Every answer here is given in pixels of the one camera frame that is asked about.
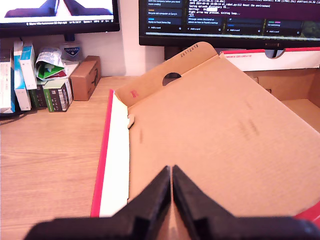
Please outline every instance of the white cardboard edge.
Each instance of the white cardboard edge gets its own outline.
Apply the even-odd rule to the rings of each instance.
[[[130,171],[128,124],[128,107],[113,92],[99,217],[111,217],[128,202]]]
[[[313,69],[320,66],[320,51],[285,51],[279,57],[268,58],[264,52],[220,54],[243,72],[289,69]]]

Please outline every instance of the white wall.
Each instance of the white wall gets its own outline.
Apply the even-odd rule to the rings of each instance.
[[[119,32],[76,34],[85,56],[101,58],[103,76],[139,76],[164,61],[164,48],[139,45],[139,0],[118,0]],[[59,46],[62,35],[23,37],[31,40],[36,52],[44,46]],[[18,38],[1,39],[1,49],[13,47]]]

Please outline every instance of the cardboard box lid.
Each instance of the cardboard box lid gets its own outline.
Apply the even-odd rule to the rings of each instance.
[[[244,72],[313,69],[320,66],[320,47],[286,48],[274,58],[268,58],[264,49],[222,51],[220,56]]]
[[[129,197],[178,164],[236,216],[293,216],[313,206],[320,134],[208,43],[197,45],[116,91],[135,118]],[[163,87],[170,72],[182,77]],[[169,228],[179,218],[171,211]]]

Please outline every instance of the cardboard flap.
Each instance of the cardboard flap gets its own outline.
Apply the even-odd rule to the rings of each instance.
[[[167,74],[178,73],[183,75],[214,56],[218,56],[218,54],[209,43],[198,42],[151,69],[130,84],[119,88],[115,91],[115,95],[125,105],[131,107],[154,92],[165,88],[163,79]]]

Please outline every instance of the brown box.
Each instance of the brown box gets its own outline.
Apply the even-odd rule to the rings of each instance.
[[[303,81],[307,73],[298,72]],[[182,77],[164,86],[169,73]],[[276,86],[263,83],[263,74],[260,84],[276,93]],[[319,69],[308,74],[308,97],[301,96],[306,100],[296,111],[309,114],[317,128]],[[319,132],[208,43],[189,47],[115,95],[134,117],[130,199],[165,165],[177,164],[235,216],[294,216],[319,201]],[[159,239],[188,239],[174,206],[167,217]]]
[[[70,76],[75,101],[88,101],[101,78],[99,56],[87,56]]]

